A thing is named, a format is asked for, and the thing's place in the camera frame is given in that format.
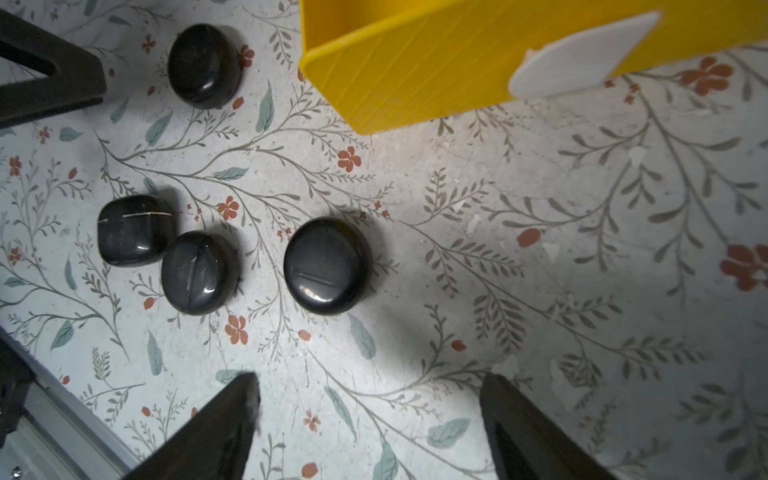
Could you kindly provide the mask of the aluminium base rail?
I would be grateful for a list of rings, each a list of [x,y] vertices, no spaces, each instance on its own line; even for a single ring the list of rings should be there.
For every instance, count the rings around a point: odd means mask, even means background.
[[[3,479],[121,479],[139,464],[50,372],[1,334]]]

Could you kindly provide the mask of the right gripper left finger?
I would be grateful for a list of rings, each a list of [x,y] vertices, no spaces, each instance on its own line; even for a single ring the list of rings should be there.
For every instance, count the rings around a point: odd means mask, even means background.
[[[239,373],[128,479],[241,479],[259,416],[257,375]]]

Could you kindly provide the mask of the black square earphone case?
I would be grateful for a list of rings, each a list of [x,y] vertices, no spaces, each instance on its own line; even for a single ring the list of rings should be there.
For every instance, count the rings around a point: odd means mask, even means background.
[[[115,267],[159,261],[175,236],[174,212],[168,202],[152,194],[115,199],[101,209],[97,221],[99,254]]]

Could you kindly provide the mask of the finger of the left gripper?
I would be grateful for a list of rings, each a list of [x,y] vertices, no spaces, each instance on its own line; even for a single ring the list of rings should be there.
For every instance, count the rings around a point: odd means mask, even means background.
[[[1,86],[2,128],[98,105],[107,92],[99,58],[5,10],[1,57],[40,74]]]

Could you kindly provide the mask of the yellow drawer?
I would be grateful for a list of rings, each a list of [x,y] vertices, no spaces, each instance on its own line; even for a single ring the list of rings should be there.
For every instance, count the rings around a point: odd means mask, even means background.
[[[767,36],[763,1],[304,1],[303,76],[358,134]]]

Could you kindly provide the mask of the black round earphone case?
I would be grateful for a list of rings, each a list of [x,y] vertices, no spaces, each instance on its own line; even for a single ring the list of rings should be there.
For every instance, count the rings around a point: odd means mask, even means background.
[[[363,233],[329,216],[303,224],[288,242],[283,261],[293,299],[323,316],[350,310],[364,295],[372,268],[371,248]]]
[[[202,110],[225,105],[239,87],[242,71],[238,51],[218,27],[196,24],[182,31],[167,60],[173,92]]]

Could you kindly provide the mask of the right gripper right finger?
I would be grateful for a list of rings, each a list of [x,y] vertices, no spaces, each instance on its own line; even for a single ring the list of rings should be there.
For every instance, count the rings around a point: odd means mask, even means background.
[[[479,403],[500,479],[611,479],[505,377],[487,374]]]

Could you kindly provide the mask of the black oval earphone case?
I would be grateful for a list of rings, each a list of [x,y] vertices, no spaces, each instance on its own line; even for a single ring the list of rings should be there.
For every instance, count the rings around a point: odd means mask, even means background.
[[[234,294],[240,261],[221,235],[189,231],[168,247],[161,266],[161,286],[179,312],[202,316],[222,307]]]

